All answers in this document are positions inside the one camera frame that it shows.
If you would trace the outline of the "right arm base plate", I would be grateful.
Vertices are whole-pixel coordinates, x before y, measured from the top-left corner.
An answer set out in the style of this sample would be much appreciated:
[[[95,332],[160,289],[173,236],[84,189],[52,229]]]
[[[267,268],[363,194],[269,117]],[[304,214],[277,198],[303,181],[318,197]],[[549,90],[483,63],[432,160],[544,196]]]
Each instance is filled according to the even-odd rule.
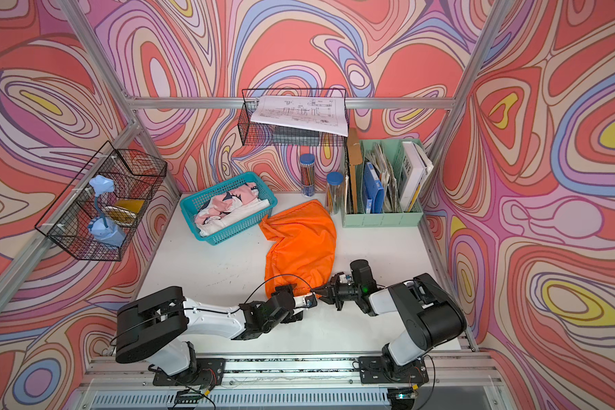
[[[422,358],[406,365],[396,365],[386,355],[360,356],[355,360],[354,369],[359,372],[362,384],[410,384],[420,387],[430,382]]]

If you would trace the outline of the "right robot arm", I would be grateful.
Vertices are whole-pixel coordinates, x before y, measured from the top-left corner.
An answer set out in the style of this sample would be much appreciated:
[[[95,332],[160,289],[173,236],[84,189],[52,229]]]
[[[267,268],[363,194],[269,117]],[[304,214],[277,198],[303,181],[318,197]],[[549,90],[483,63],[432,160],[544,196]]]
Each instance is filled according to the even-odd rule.
[[[337,310],[354,302],[370,317],[398,314],[404,331],[387,343],[380,355],[361,356],[355,361],[362,384],[421,386],[429,381],[425,357],[461,335],[466,318],[453,297],[428,273],[391,286],[375,280],[366,260],[350,263],[349,273],[337,273],[312,292]]]

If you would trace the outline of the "orange shorts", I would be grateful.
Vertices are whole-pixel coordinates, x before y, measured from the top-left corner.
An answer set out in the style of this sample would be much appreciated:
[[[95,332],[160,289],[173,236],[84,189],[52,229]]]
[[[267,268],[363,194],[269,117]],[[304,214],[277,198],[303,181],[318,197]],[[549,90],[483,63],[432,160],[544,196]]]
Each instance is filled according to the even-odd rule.
[[[324,285],[331,277],[337,230],[317,200],[301,203],[260,224],[272,247],[266,255],[265,292],[270,297],[283,285],[294,285],[298,296]]]

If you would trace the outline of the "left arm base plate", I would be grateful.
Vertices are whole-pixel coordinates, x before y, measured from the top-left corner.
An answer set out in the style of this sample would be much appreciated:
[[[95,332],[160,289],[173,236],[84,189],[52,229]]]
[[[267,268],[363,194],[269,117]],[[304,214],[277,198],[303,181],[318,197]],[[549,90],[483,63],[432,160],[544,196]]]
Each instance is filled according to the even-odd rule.
[[[190,386],[207,389],[221,385],[226,363],[224,358],[197,359],[187,370],[173,376],[168,376],[154,365],[149,365],[148,370],[155,374],[153,379],[155,386]]]

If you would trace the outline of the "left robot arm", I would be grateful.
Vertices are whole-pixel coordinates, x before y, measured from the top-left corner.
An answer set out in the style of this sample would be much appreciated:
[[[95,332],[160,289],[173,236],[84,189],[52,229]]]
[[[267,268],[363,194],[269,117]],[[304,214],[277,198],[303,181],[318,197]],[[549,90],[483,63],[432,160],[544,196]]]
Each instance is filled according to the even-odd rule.
[[[184,296],[169,286],[121,307],[112,341],[120,364],[146,361],[170,377],[199,374],[195,346],[187,335],[218,336],[248,341],[270,333],[280,324],[302,320],[302,312],[316,306],[309,292],[296,296],[290,285],[278,287],[265,302],[220,307]]]

